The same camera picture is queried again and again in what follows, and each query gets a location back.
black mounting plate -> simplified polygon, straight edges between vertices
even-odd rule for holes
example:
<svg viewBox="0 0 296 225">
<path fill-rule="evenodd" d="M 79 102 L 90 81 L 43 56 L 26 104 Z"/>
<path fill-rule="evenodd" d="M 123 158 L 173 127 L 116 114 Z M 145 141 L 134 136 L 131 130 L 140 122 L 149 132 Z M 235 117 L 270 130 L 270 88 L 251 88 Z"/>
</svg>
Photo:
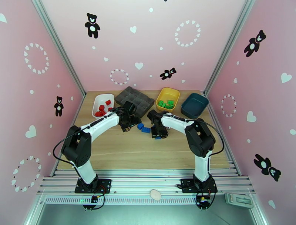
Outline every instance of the black mounting plate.
<svg viewBox="0 0 296 225">
<path fill-rule="evenodd" d="M 211 179 L 208 186 L 204 188 L 202 191 L 197 191 L 197 189 L 195 188 L 193 179 L 180 179 L 180 181 L 182 186 L 192 187 L 192 188 L 183 188 L 182 189 L 183 193 L 209 193 L 208 189 L 210 189 L 211 193 L 218 192 L 217 187 L 214 183 L 214 179 Z"/>
<path fill-rule="evenodd" d="M 98 182 L 97 183 L 98 185 L 102 185 L 105 188 L 105 190 L 106 190 L 105 194 L 110 193 L 111 182 L 112 182 L 111 179 L 98 179 L 97 182 Z M 77 181 L 77 184 L 76 184 L 75 193 L 77 193 L 77 194 L 94 194 L 94 193 L 102 194 L 104 192 L 104 189 L 102 187 L 97 188 L 96 190 L 97 191 L 94 192 L 93 189 L 89 190 L 88 188 L 85 188 L 85 183 L 83 182 L 83 180 L 81 178 L 79 178 Z"/>
</svg>

pink wall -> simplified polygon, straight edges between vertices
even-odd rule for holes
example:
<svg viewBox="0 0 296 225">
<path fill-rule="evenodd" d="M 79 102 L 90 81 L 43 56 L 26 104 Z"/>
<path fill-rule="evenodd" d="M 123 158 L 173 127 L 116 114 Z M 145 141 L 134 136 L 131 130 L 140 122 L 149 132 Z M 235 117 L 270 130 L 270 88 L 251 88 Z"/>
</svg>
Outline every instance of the pink wall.
<svg viewBox="0 0 296 225">
<path fill-rule="evenodd" d="M 295 9 L 295 1 L 256 1 L 209 95 L 235 159 L 274 225 L 295 224 Z M 266 39 L 246 57 L 249 39 L 260 30 Z M 278 182 L 261 173 L 255 154 L 281 171 Z"/>
<path fill-rule="evenodd" d="M 86 91 L 203 90 L 244 0 L 42 2 Z M 97 15 L 98 38 L 88 36 L 87 13 Z"/>
<path fill-rule="evenodd" d="M 65 137 L 82 96 L 30 0 L 0 2 L 0 32 L 0 224 L 15 225 L 23 224 L 50 174 L 55 159 L 49 154 Z M 57 96 L 63 98 L 61 117 L 55 116 Z"/>
</svg>

wooden tabletop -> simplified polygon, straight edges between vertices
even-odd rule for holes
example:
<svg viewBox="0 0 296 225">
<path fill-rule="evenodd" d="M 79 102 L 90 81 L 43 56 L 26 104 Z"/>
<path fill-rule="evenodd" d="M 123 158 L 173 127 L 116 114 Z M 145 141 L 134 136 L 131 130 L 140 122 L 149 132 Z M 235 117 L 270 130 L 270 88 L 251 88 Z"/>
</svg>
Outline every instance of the wooden tabletop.
<svg viewBox="0 0 296 225">
<path fill-rule="evenodd" d="M 89 91 L 79 111 L 75 125 L 80 127 L 95 120 L 92 117 L 94 99 L 99 94 L 111 93 L 117 96 L 121 91 Z M 157 99 L 160 91 L 142 91 L 153 99 Z M 186 118 L 181 114 L 181 104 L 191 93 L 199 91 L 180 91 L 181 95 L 173 114 Z M 208 110 L 200 116 L 213 125 Z M 151 127 L 151 122 L 145 114 L 142 118 L 145 127 Z M 221 150 L 221 142 L 217 133 L 211 129 L 216 138 L 213 152 Z M 186 136 L 170 129 L 166 139 L 155 140 L 151 134 L 142 133 L 137 127 L 129 132 L 122 132 L 120 126 L 115 126 L 100 135 L 92 143 L 91 164 L 94 169 L 185 169 L 194 168 L 194 154 L 189 149 Z M 211 168 L 229 168 L 225 154 L 211 157 Z M 71 165 L 60 162 L 58 169 L 72 169 Z"/>
</svg>

yellow bowl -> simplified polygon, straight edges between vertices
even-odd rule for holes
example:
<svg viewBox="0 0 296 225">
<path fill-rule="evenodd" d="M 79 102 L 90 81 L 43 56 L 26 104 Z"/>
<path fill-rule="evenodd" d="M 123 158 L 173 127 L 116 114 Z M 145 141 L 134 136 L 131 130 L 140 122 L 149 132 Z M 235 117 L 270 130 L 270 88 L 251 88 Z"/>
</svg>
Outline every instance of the yellow bowl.
<svg viewBox="0 0 296 225">
<path fill-rule="evenodd" d="M 165 87 L 161 90 L 159 96 L 157 97 L 157 100 L 155 102 L 156 108 L 160 111 L 165 110 L 165 111 L 168 111 L 171 113 L 176 108 L 179 97 L 180 97 L 180 92 L 178 90 L 175 90 L 175 89 L 172 89 L 169 87 Z M 164 108 L 164 107 L 161 107 L 158 105 L 159 101 L 163 101 L 164 103 L 167 103 L 168 100 L 174 101 L 174 107 L 172 109 L 169 110 L 167 108 Z"/>
</svg>

gray compartment tray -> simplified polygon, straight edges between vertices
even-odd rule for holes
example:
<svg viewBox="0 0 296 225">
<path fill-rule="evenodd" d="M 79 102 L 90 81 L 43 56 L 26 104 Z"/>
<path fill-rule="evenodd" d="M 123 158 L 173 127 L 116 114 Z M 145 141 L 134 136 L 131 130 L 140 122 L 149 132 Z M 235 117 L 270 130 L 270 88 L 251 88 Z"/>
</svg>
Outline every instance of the gray compartment tray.
<svg viewBox="0 0 296 225">
<path fill-rule="evenodd" d="M 115 97 L 115 102 L 121 106 L 123 106 L 126 101 L 136 105 L 137 110 L 135 115 L 140 118 L 143 117 L 154 104 L 154 99 L 149 98 L 147 95 L 130 86 Z"/>
</svg>

